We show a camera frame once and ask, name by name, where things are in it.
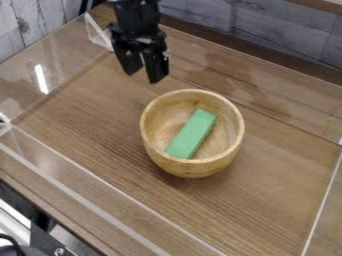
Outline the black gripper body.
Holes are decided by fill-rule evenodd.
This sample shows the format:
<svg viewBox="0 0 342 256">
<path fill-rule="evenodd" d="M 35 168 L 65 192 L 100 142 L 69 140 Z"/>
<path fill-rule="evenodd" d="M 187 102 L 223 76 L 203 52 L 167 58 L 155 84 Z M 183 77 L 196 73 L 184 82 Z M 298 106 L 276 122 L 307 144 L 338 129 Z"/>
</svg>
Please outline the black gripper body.
<svg viewBox="0 0 342 256">
<path fill-rule="evenodd" d="M 167 52 L 165 33 L 159 28 L 160 0 L 108 0 L 116 21 L 108 24 L 116 54 Z"/>
</svg>

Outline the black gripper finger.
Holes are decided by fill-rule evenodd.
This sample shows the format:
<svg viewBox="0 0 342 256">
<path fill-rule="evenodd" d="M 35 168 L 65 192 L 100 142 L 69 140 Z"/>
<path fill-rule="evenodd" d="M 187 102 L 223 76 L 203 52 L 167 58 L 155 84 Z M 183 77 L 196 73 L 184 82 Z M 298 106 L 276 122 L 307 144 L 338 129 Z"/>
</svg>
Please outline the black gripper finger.
<svg viewBox="0 0 342 256">
<path fill-rule="evenodd" d="M 157 83 L 169 73 L 167 44 L 163 40 L 152 41 L 143 50 L 145 72 L 151 84 Z"/>
<path fill-rule="evenodd" d="M 135 41 L 112 39 L 113 52 L 127 75 L 135 74 L 143 67 L 140 44 Z"/>
</svg>

